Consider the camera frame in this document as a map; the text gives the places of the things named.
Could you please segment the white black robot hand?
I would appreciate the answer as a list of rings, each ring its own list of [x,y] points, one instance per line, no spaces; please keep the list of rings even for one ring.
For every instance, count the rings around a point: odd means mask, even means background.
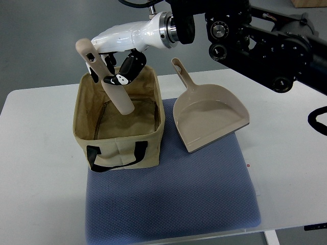
[[[170,12],[160,12],[151,20],[117,25],[100,33],[91,40],[110,72],[114,72],[113,54],[129,51],[119,72],[106,75],[104,82],[110,85],[127,85],[133,82],[146,65],[143,51],[153,46],[170,49],[177,45],[177,29]]]

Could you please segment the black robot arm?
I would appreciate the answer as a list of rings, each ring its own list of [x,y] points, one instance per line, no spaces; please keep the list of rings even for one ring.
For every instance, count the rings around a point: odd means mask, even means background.
[[[284,15],[248,1],[170,1],[178,39],[192,43],[203,14],[211,58],[278,93],[299,81],[326,93],[326,41],[307,14]]]

